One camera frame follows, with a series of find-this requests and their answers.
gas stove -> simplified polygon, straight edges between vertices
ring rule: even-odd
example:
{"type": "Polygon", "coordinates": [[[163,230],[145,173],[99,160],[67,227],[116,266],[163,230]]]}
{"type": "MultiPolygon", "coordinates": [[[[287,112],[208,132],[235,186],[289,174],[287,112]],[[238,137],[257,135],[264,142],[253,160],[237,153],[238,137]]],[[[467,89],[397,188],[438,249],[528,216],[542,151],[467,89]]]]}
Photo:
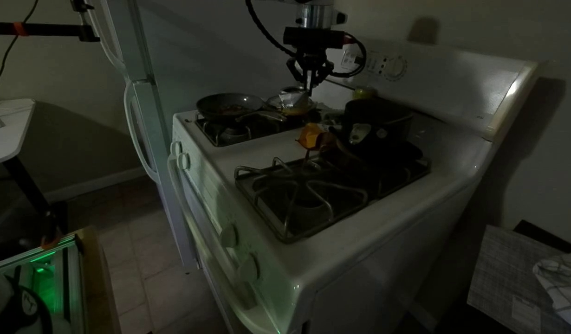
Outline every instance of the gas stove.
{"type": "Polygon", "coordinates": [[[237,167],[238,188],[283,243],[294,243],[427,175],[430,160],[376,167],[338,150],[272,167],[237,167]]]}
{"type": "Polygon", "coordinates": [[[320,120],[317,113],[310,112],[305,116],[288,116],[286,122],[279,122],[263,116],[249,116],[239,123],[223,124],[197,115],[195,123],[214,146],[223,147],[297,129],[315,121],[316,117],[320,120]]]}

kitchen towel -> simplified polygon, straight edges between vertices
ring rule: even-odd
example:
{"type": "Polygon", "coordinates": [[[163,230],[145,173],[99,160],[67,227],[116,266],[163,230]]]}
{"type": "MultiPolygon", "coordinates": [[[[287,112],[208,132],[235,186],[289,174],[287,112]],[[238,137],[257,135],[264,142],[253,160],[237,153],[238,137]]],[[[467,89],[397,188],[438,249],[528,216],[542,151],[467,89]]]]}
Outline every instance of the kitchen towel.
{"type": "Polygon", "coordinates": [[[571,253],[537,262],[533,273],[552,298],[554,311],[571,325],[571,253]]]}

green light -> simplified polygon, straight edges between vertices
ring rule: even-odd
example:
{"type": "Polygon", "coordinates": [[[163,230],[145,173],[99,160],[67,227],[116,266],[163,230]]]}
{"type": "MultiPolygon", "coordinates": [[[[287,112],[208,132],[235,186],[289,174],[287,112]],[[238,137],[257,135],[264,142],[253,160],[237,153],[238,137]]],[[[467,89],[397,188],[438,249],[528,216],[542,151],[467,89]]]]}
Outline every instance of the green light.
{"type": "Polygon", "coordinates": [[[49,252],[48,254],[42,255],[42,256],[40,256],[39,258],[35,258],[34,260],[31,260],[30,262],[36,262],[36,261],[41,260],[41,259],[43,259],[43,258],[45,258],[45,257],[49,257],[50,255],[52,255],[52,254],[54,254],[54,253],[56,253],[56,251],[49,252]]]}

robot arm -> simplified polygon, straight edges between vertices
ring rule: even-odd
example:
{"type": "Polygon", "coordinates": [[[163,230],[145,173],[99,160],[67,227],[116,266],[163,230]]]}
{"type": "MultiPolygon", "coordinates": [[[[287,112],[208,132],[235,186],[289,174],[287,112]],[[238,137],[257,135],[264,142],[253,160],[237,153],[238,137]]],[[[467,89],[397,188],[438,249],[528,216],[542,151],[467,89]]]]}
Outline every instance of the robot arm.
{"type": "Polygon", "coordinates": [[[356,76],[364,70],[367,57],[364,45],[347,32],[331,29],[332,26],[347,21],[347,15],[334,9],[334,0],[274,1],[298,5],[298,27],[286,27],[283,37],[284,44],[293,46],[296,52],[283,47],[267,32],[254,12],[252,1],[245,0],[254,23],[271,44],[291,57],[287,61],[288,69],[298,82],[305,85],[310,94],[312,89],[328,76],[346,78],[356,76]],[[343,49],[343,45],[351,43],[358,44],[363,54],[358,68],[348,73],[333,72],[335,65],[328,61],[326,49],[343,49]],[[296,63],[302,68],[302,72],[298,71],[296,63]]]}

white wall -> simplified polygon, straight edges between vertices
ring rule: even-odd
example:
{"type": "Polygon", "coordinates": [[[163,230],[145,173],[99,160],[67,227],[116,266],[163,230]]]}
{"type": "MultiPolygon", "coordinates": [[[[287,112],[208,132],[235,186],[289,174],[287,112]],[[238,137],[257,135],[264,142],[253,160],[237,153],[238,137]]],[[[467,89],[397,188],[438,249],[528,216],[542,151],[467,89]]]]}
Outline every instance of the white wall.
{"type": "MultiPolygon", "coordinates": [[[[0,0],[0,21],[23,20],[32,4],[0,0]]],[[[79,16],[68,0],[40,0],[29,23],[75,25],[79,16]]],[[[0,36],[0,64],[11,39],[0,36]]],[[[139,165],[124,118],[123,89],[122,76],[97,43],[18,39],[0,80],[0,99],[40,102],[20,158],[44,192],[139,165]]]]}
{"type": "Polygon", "coordinates": [[[338,0],[356,36],[547,61],[418,298],[435,316],[469,282],[484,224],[521,219],[571,242],[571,1],[338,0]]]}

